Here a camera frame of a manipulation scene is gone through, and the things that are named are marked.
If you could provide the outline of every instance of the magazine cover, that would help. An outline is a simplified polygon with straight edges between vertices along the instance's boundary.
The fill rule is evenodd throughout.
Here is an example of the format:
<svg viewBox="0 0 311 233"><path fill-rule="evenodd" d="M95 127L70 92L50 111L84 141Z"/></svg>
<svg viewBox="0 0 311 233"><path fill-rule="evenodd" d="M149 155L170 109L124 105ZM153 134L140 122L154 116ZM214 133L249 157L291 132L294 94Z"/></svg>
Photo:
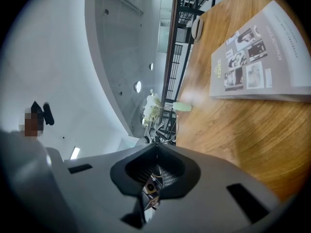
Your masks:
<svg viewBox="0 0 311 233"><path fill-rule="evenodd" d="M271 1L213 54L209 95L311 101L311 57L297 27Z"/></svg>

